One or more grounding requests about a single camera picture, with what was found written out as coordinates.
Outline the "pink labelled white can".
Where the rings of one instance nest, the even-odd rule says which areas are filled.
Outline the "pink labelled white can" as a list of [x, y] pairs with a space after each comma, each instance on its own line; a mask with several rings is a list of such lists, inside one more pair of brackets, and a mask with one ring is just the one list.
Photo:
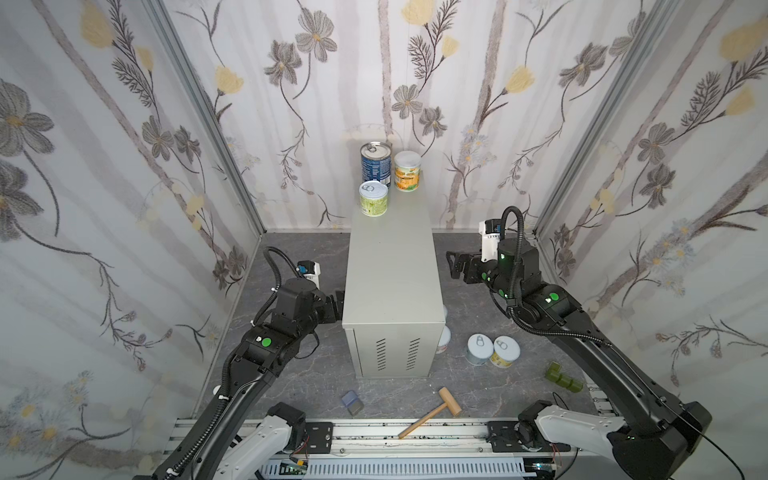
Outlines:
[[452, 333], [450, 328], [448, 326], [444, 326], [438, 341], [436, 354], [442, 354], [447, 350], [451, 342], [451, 338], [452, 338]]

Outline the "teal labelled white can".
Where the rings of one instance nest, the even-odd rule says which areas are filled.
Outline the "teal labelled white can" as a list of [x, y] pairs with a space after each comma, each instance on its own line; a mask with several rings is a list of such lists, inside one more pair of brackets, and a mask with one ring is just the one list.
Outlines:
[[475, 333], [467, 341], [466, 359], [477, 367], [485, 365], [494, 353], [493, 340], [485, 334]]

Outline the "green labelled white can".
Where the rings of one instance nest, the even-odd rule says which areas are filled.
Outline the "green labelled white can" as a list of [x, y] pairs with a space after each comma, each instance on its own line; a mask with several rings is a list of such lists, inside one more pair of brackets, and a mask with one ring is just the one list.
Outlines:
[[388, 209], [389, 188], [377, 181], [363, 182], [359, 187], [360, 208], [368, 217], [379, 217]]

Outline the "orange can with plastic lid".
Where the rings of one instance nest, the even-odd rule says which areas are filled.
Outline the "orange can with plastic lid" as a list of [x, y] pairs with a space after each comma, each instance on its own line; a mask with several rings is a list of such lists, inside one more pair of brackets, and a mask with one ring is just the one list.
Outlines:
[[414, 151], [401, 151], [394, 157], [395, 186], [400, 191], [411, 192], [420, 185], [422, 157]]

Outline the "blue labelled tin can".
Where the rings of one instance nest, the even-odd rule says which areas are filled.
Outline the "blue labelled tin can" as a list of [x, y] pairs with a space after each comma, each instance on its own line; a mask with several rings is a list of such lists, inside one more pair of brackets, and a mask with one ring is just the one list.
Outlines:
[[389, 187], [391, 182], [391, 154], [388, 143], [370, 141], [360, 148], [362, 181], [378, 181]]

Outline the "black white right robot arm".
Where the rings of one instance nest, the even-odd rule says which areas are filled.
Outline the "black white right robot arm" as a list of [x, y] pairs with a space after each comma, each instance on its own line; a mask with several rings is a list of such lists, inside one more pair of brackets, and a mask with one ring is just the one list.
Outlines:
[[539, 251], [524, 236], [515, 206], [481, 223], [478, 253], [447, 252], [454, 279], [483, 284], [500, 312], [522, 331], [565, 352], [618, 409], [604, 419], [541, 400], [518, 417], [528, 448], [566, 444], [613, 460], [632, 479], [670, 479], [706, 440], [710, 412], [682, 402], [642, 372], [594, 324], [563, 287], [542, 277]]

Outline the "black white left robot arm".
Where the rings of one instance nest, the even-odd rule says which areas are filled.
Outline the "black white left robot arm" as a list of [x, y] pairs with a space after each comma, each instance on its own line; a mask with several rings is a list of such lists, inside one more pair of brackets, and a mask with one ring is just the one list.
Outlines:
[[230, 352], [220, 388], [178, 447], [148, 479], [212, 479], [247, 414], [298, 357], [302, 341], [322, 324], [342, 320], [344, 293], [323, 293], [282, 250], [267, 246], [263, 256], [275, 287], [252, 327]]

